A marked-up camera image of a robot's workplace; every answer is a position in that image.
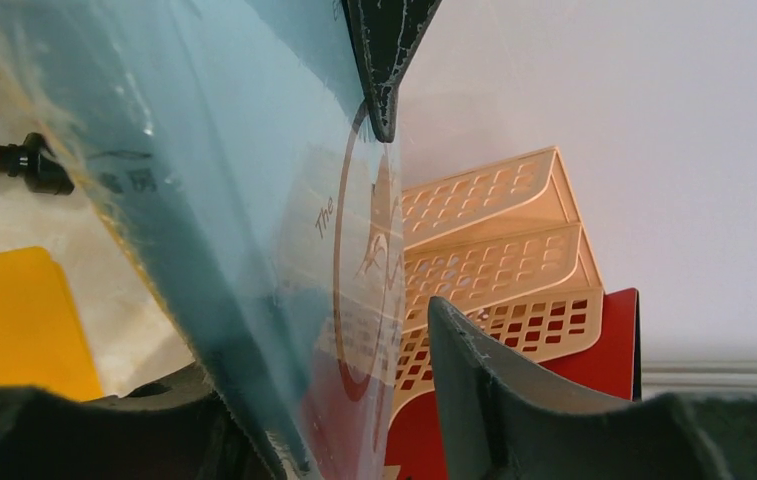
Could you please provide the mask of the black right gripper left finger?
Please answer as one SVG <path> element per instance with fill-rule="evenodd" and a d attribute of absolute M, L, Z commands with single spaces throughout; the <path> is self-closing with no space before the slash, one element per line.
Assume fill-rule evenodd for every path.
<path fill-rule="evenodd" d="M 125 397 L 0 387 L 0 479 L 267 479 L 194 364 Z"/>

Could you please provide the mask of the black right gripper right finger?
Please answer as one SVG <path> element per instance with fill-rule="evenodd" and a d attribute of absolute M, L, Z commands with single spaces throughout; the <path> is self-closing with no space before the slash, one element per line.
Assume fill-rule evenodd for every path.
<path fill-rule="evenodd" d="M 631 402 L 566 381 L 574 411 L 519 392 L 537 363 L 448 300 L 428 304 L 430 357 L 452 479 L 757 479 L 757 394 L 669 392 Z"/>

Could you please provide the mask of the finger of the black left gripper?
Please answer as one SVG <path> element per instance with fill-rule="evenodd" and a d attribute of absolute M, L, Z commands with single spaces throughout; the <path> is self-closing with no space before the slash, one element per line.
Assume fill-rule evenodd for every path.
<path fill-rule="evenodd" d="M 375 137 L 395 140 L 400 86 L 440 0 L 342 3 Z"/>

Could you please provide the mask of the light blue hardcover book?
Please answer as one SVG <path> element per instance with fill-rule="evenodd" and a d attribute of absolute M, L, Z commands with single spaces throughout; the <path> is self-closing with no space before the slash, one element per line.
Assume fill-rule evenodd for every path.
<path fill-rule="evenodd" d="M 400 152 L 344 1 L 0 1 L 32 109 L 276 478 L 379 479 Z"/>

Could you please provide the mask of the yellow plastic clip folder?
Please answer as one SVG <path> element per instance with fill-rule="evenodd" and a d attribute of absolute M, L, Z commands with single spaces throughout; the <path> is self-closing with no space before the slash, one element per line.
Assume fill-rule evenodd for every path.
<path fill-rule="evenodd" d="M 75 400 L 104 391 L 61 266 L 42 247 L 0 252 L 0 387 Z"/>

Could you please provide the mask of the red folder in organizer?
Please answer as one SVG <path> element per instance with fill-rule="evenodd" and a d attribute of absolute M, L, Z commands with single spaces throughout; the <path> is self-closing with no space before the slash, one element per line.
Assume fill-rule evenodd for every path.
<path fill-rule="evenodd" d="M 522 368 L 519 392 L 536 406 L 574 411 L 566 381 L 627 401 L 642 396 L 640 300 L 635 288 L 603 296 L 600 338 L 589 349 Z M 386 479 L 448 477 L 435 389 L 414 393 L 394 412 L 385 455 Z"/>

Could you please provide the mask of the beige plastic file organizer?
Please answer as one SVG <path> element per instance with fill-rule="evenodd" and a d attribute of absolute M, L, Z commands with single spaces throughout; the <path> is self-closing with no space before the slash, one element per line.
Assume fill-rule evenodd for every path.
<path fill-rule="evenodd" d="M 430 298 L 544 362 L 599 340 L 604 286 L 554 147 L 407 188 L 403 214 L 407 310 L 385 475 L 442 479 Z"/>

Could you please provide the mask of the red and black dumbbell toy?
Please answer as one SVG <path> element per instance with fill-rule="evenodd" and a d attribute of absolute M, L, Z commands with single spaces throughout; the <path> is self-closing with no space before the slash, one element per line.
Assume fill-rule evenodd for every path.
<path fill-rule="evenodd" d="M 45 137 L 36 132 L 21 144 L 0 145 L 0 174 L 21 178 L 33 193 L 68 196 L 75 189 Z"/>

